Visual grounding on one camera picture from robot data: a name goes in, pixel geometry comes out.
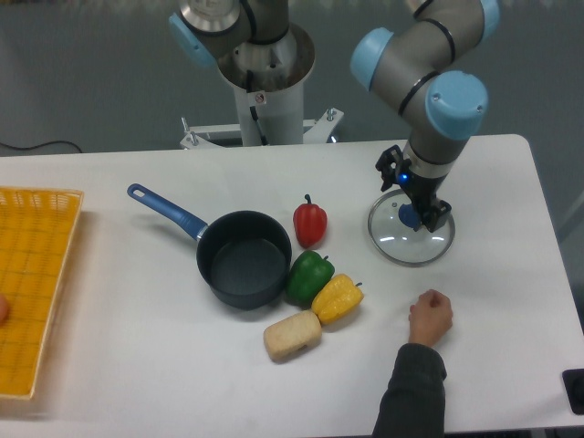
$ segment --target white table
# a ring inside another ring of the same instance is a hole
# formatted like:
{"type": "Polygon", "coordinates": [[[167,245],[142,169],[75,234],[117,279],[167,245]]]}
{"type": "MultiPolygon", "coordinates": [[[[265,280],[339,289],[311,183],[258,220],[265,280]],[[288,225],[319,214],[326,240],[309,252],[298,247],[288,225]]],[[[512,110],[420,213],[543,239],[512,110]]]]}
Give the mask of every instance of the white table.
{"type": "Polygon", "coordinates": [[[583,424],[561,372],[584,342],[527,142],[472,138],[439,194],[456,238],[430,266],[392,264],[370,241],[374,169],[393,142],[0,160],[0,184],[86,194],[53,336],[30,402],[0,401],[0,435],[278,437],[372,431],[408,307],[429,287],[454,306],[437,346],[448,370],[446,431],[583,424]],[[142,183],[213,221],[274,216],[300,253],[292,213],[310,193],[328,212],[320,247],[363,282],[360,310],[321,344],[276,365],[262,334],[296,308],[229,308],[195,264],[196,243],[131,200],[142,183]]]}

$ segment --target human hand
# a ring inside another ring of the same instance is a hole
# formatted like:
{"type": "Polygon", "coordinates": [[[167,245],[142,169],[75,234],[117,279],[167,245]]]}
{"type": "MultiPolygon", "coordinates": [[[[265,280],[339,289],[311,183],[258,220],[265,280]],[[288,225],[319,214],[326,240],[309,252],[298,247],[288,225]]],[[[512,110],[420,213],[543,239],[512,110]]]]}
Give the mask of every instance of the human hand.
{"type": "Polygon", "coordinates": [[[411,343],[432,347],[452,326],[450,299],[437,290],[427,290],[410,306],[411,343]]]}

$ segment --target red bell pepper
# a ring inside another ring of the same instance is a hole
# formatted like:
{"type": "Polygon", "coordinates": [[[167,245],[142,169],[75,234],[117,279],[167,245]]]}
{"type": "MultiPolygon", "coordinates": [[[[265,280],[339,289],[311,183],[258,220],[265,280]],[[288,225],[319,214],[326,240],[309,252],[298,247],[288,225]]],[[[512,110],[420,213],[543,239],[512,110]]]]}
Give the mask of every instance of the red bell pepper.
{"type": "Polygon", "coordinates": [[[294,229],[296,239],[303,248],[318,243],[327,230],[327,214],[315,203],[310,201],[310,195],[304,197],[308,203],[303,203],[294,212],[294,229]]]}

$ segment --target gray floor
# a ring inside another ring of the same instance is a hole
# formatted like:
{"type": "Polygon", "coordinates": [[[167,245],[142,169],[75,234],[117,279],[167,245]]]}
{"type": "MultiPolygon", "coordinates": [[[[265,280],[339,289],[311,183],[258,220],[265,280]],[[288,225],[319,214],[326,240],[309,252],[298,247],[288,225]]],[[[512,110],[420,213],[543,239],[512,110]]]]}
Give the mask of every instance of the gray floor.
{"type": "MultiPolygon", "coordinates": [[[[196,68],[174,44],[167,17],[175,2],[50,3],[0,6],[1,142],[29,146],[63,139],[85,152],[176,149],[182,115],[191,125],[236,122],[231,91],[216,71],[196,68]]],[[[407,3],[290,1],[291,19],[317,49],[305,88],[306,118],[335,106],[346,114],[343,141],[408,136],[408,126],[349,73],[352,50],[367,32],[379,26],[401,32],[411,25],[407,3]]],[[[584,214],[560,230],[584,190],[584,1],[499,4],[497,32],[455,67],[489,89],[482,134],[517,133],[529,140],[584,320],[584,214]]],[[[36,153],[68,152],[61,145],[36,153]]],[[[17,153],[0,149],[0,156],[17,153]]]]}

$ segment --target bread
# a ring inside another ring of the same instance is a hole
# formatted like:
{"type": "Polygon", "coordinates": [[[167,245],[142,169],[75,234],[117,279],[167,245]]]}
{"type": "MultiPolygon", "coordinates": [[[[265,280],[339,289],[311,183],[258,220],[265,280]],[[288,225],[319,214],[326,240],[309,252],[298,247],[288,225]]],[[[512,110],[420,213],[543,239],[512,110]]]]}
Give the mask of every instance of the bread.
{"type": "Polygon", "coordinates": [[[318,317],[305,310],[266,328],[264,344],[270,359],[278,361],[303,347],[317,345],[321,334],[318,317]]]}

